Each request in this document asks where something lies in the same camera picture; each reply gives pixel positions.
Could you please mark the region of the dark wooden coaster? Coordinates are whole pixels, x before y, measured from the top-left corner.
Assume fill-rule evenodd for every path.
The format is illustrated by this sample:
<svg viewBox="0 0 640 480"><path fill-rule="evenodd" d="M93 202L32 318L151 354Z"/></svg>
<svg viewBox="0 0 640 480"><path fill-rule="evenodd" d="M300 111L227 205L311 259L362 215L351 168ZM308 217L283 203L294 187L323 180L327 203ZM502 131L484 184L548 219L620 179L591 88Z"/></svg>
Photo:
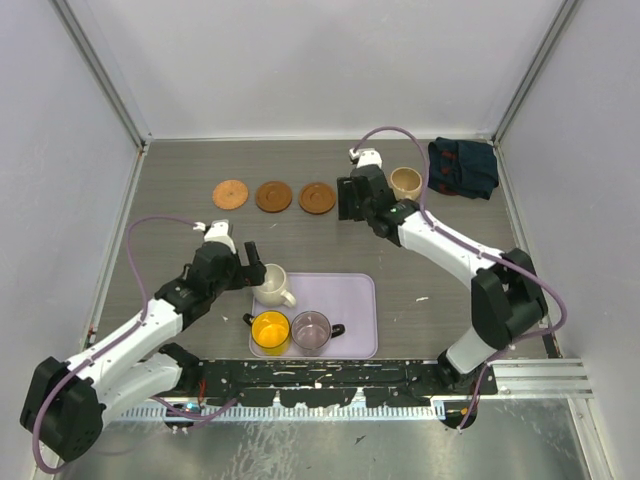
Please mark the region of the dark wooden coaster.
<svg viewBox="0 0 640 480"><path fill-rule="evenodd" d="M299 192L298 203L307 213L322 215L331 211L336 202L336 194L326 183L313 182L305 185Z"/></svg>
<svg viewBox="0 0 640 480"><path fill-rule="evenodd" d="M265 182L255 193L257 207L266 213L279 213L286 210L292 198L291 187L282 181Z"/></svg>

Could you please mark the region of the beige ceramic mug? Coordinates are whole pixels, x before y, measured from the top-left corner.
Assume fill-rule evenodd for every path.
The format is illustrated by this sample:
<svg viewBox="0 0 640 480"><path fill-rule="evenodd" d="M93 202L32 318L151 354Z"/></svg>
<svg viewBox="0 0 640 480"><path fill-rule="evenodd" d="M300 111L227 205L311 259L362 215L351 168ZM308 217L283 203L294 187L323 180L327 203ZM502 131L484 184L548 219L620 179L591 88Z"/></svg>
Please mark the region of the beige ceramic mug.
<svg viewBox="0 0 640 480"><path fill-rule="evenodd" d="M423 187L422 175L415 169L399 167L389 176L391 189L398 201L408 199L417 201Z"/></svg>

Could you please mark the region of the white ceramic mug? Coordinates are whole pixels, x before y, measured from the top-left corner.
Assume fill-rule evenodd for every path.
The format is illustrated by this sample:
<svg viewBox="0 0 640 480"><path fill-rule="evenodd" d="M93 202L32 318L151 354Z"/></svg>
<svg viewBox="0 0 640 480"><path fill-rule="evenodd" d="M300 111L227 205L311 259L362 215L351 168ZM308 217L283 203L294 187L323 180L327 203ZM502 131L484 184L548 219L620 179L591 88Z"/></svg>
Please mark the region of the white ceramic mug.
<svg viewBox="0 0 640 480"><path fill-rule="evenodd" d="M291 291L289 276L277 264L266 264L264 282L252 288L254 298L266 307L294 308L297 300Z"/></svg>

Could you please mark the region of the light cork coaster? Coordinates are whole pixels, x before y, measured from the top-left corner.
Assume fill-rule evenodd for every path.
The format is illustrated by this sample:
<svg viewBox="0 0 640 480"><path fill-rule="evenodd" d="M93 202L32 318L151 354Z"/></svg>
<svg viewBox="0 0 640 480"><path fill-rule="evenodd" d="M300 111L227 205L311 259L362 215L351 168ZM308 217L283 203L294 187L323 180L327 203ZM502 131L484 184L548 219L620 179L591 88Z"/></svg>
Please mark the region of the light cork coaster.
<svg viewBox="0 0 640 480"><path fill-rule="evenodd" d="M249 197L247 185L237 179L220 182L212 192L214 205L222 210L235 210L243 206Z"/></svg>

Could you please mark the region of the yellow glass mug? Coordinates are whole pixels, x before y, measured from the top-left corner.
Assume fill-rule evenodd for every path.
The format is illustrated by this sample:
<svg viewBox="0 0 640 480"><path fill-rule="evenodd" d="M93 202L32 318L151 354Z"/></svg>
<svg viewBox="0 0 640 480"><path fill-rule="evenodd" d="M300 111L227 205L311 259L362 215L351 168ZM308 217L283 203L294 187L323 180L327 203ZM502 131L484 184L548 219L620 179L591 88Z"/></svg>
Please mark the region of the yellow glass mug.
<svg viewBox="0 0 640 480"><path fill-rule="evenodd" d="M267 310L258 315L245 313L243 321L250 327L251 339L265 355L281 356L291 341L291 325L281 312Z"/></svg>

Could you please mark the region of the clear purple glass mug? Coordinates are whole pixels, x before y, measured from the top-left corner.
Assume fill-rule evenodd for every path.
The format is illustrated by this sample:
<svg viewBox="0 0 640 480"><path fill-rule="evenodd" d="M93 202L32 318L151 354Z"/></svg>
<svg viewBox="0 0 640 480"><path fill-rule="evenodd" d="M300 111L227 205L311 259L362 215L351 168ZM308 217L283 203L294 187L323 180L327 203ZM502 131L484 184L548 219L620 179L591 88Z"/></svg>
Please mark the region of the clear purple glass mug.
<svg viewBox="0 0 640 480"><path fill-rule="evenodd" d="M319 357L331 340L346 332L344 324L332 324L317 311L298 314L291 324L291 338L304 356Z"/></svg>

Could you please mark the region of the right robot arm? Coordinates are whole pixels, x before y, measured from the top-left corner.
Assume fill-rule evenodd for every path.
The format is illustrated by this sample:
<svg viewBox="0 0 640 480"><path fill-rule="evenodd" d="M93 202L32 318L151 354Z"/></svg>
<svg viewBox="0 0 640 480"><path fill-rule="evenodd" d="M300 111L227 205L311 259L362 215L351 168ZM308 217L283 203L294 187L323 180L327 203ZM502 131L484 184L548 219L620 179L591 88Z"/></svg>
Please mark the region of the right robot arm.
<svg viewBox="0 0 640 480"><path fill-rule="evenodd" d="M465 391L482 363L548 313L526 252L514 248L504 253L474 244L426 218L416 201L395 198L380 167L354 169L337 179L337 191L341 220L366 222L378 237L422 255L469 289L471 326L437 359L438 379L447 392Z"/></svg>

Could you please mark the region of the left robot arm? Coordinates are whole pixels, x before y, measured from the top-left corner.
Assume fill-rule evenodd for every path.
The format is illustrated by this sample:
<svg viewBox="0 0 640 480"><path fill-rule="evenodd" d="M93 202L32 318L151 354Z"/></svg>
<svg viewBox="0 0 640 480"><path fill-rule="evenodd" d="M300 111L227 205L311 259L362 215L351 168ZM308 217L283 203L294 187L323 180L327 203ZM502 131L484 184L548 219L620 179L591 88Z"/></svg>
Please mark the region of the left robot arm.
<svg viewBox="0 0 640 480"><path fill-rule="evenodd" d="M197 358L170 340L206 315L224 292L263 284L266 267L256 245L248 242L245 250L243 264L231 240L203 243L181 275L119 329L67 360L48 357L37 365L20 423L32 435L41 470L53 470L42 447L74 461L111 420L142 400L169 390L178 396L197 390Z"/></svg>

